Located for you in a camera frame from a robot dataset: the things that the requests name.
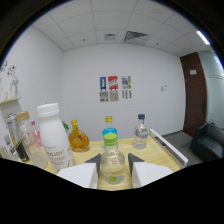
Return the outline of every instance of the yellow bottle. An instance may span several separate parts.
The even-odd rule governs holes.
[[[85,152],[89,148],[89,138],[79,130],[77,120],[72,120],[72,132],[69,134],[69,143],[74,152]]]

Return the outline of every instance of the air vent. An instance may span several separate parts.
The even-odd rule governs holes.
[[[126,33],[124,43],[145,45],[148,40],[149,40],[148,34],[128,31]]]
[[[105,40],[115,40],[116,34],[105,34]]]

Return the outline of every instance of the floor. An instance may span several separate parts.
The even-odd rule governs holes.
[[[168,135],[163,135],[162,137],[166,139],[171,145],[173,145],[177,150],[179,150],[185,157],[188,158],[187,166],[203,162],[189,150],[192,141],[191,136],[180,131]]]

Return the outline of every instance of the ceiling light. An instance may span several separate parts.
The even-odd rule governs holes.
[[[210,45],[208,40],[205,38],[205,36],[200,31],[196,31],[196,32],[201,37],[201,39],[205,42],[205,44]]]
[[[105,40],[114,40],[115,34],[105,34]]]

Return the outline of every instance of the bottle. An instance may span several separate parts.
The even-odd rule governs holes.
[[[113,127],[112,117],[111,116],[105,117],[105,122],[106,122],[106,128],[103,130],[103,137],[105,134],[108,133],[114,133],[117,135],[117,129]]]
[[[16,119],[21,131],[22,144],[32,164],[41,169],[44,169],[46,168],[48,161],[40,148],[29,118],[28,111],[16,114]]]
[[[57,172],[75,165],[68,136],[58,114],[57,103],[37,107],[37,115],[40,118],[41,142],[48,159]]]
[[[144,149],[147,146],[147,138],[149,135],[148,128],[144,125],[145,114],[138,115],[139,124],[134,130],[134,147]]]
[[[37,136],[37,140],[38,140],[38,142],[39,142],[39,145],[40,145],[40,147],[42,147],[42,143],[41,143],[41,139],[40,139],[40,132],[36,129],[35,121],[31,121],[31,124],[32,124],[32,126],[33,126],[35,135]]]
[[[9,114],[7,116],[7,126],[9,129],[13,147],[15,147],[16,151],[18,152],[21,161],[24,163],[29,162],[30,159],[21,141],[21,131],[16,120],[16,114]]]
[[[5,139],[5,143],[7,145],[7,150],[8,150],[10,159],[12,161],[18,161],[19,155],[18,155],[17,151],[15,150],[15,147],[12,146],[9,134],[6,134],[4,136],[4,139]]]
[[[108,133],[104,135],[106,151],[103,153],[100,164],[104,179],[109,184],[119,184],[125,178],[125,157],[117,147],[117,135]]]
[[[79,130],[77,120],[72,120],[72,132],[69,134],[69,143],[74,152],[85,152],[89,148],[89,138]]]

